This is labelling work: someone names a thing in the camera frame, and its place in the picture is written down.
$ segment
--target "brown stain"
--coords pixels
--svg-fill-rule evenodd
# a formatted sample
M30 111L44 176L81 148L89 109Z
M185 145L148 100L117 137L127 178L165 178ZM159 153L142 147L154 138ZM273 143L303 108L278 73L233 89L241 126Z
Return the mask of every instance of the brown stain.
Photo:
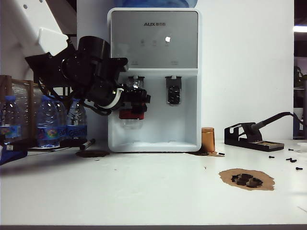
M224 155L219 155L217 152L205 152L202 149L200 149L197 152L187 152L188 154L192 154L195 156L206 156L206 157L225 157Z
M238 174L250 174L255 178L262 180L263 184L261 187L258 188L250 188L242 185L237 185L235 182L232 182L232 176ZM247 170L247 169L229 169L219 173L222 181L230 186L239 187L246 190L265 190L265 191L272 191L274 190L274 178L270 177L268 174L257 171L257 170Z

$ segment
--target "blue bottle cap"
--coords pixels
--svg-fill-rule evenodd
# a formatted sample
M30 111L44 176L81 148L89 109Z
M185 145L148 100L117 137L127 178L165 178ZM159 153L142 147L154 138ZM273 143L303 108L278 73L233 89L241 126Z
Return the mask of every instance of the blue bottle cap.
M7 102L16 101L16 96L5 96L4 98Z
M49 101L49 100L51 100L51 99L48 98L46 95L43 95L43 96L42 96L42 102L44 102L44 101Z

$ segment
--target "blue water bottle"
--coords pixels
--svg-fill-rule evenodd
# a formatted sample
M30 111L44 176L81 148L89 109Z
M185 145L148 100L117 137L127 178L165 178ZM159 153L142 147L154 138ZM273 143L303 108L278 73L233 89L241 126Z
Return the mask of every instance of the blue water bottle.
M58 126L58 134L59 134L59 140L62 141L66 138L66 109L65 106L62 102L55 100L54 105L57 108L58 112L58 121L59 121L59 126Z
M21 120L16 96L5 96L5 104L0 111L0 134L5 135L4 144L21 139Z
M43 95L42 103L37 113L37 145L41 148L59 146L58 112L54 102Z
M73 98L71 107L67 115L67 138L86 139L87 123L86 113L79 99Z

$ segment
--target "black cable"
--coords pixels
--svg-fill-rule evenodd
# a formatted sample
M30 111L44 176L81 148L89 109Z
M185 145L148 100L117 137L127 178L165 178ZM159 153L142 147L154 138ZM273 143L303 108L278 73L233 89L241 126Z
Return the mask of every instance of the black cable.
M99 114L99 115L101 115L101 116L108 116L108 115L110 115L111 112L112 112L110 109L97 109L97 108L95 108L95 107L92 107L92 106L90 106L90 105L84 103L84 100L83 100L83 102L80 101L80 104L82 104L82 105L83 105L84 107L86 107L86 108L89 108L89 109L93 110L95 113L97 113L97 114Z
M284 117L284 116L287 116L287 115L290 115L290 116L294 117L294 118L295 118L299 123L301 123L304 127L307 127L307 125L306 125L304 122L302 122L302 121L297 117L296 114L292 114L292 113L290 113L290 112L282 112L282 113L276 114L276 115L274 115L274 116L272 116L272 117L270 117L270 118L268 118L268 119L265 119L265 120L263 120L263 121L260 121L260 122L258 122L258 123L256 123L256 124L253 124L253 125L250 126L250 128L251 128L254 132L257 132L257 131L258 131L259 129L261 129L262 127L265 127L267 124L272 123L272 122L274 122L274 121L276 121L276 120L278 120L278 119L280 119L280 118L282 118L282 117Z

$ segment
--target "white wall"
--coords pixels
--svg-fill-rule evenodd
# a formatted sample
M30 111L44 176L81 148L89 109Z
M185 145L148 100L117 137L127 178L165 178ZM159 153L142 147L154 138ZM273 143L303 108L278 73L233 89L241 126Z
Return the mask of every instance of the white wall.
M108 40L112 0L77 1L77 35ZM293 0L198 0L202 20L202 126L224 128L293 111ZM93 134L106 137L106 119L89 115ZM263 138L292 137L292 118L261 130Z

